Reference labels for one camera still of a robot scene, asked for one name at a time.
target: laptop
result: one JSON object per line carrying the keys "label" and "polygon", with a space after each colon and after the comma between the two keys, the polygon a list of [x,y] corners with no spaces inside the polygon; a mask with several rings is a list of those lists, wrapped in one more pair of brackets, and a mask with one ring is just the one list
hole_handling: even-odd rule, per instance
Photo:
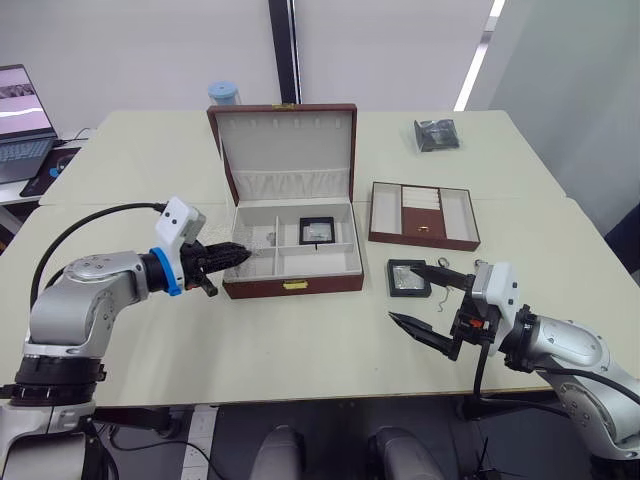
{"label": "laptop", "polygon": [[0,67],[0,183],[34,177],[57,138],[24,66]]}

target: floor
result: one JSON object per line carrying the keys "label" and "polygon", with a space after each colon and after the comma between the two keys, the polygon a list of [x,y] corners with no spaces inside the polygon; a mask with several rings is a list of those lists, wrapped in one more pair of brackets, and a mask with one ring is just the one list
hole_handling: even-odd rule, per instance
{"label": "floor", "polygon": [[[568,420],[523,410],[463,422],[456,416],[457,402],[454,397],[391,397],[226,405],[218,411],[213,461],[225,479],[246,480],[263,438],[274,427],[288,424],[305,438],[305,480],[360,480],[365,478],[367,439],[380,427],[393,425],[416,435],[447,479],[463,478],[476,468],[485,438],[489,439],[486,468],[529,479],[590,478],[588,452]],[[190,408],[175,409],[175,415],[184,417],[186,425],[178,438],[186,439]],[[123,429],[118,441],[137,446],[162,439],[151,432]],[[139,452],[111,450],[122,480],[180,478],[182,445]],[[212,473],[208,478],[216,479]]]}

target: laptop screen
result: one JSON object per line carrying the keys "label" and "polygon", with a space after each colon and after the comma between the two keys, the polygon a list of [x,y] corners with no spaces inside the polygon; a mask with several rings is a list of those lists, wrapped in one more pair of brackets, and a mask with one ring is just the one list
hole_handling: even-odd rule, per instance
{"label": "laptop screen", "polygon": [[0,67],[0,140],[55,133],[22,65]]}

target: small square frame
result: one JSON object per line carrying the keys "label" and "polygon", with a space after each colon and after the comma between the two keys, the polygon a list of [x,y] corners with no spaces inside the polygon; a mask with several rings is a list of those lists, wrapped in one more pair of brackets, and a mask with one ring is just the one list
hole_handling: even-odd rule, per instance
{"label": "small square frame", "polygon": [[426,266],[427,262],[424,260],[393,260],[390,259],[387,262],[387,279],[389,281],[389,295],[391,297],[428,297],[431,295],[431,284],[424,281],[424,287],[421,289],[413,289],[413,288],[397,288],[393,273],[394,267],[403,267],[403,266]]}
{"label": "small square frame", "polygon": [[[331,239],[330,240],[304,240],[304,227],[308,227],[312,223],[328,223],[331,226]],[[336,243],[336,233],[334,227],[333,217],[302,217],[300,218],[300,233],[298,243],[300,245],[318,245],[323,243]]]}

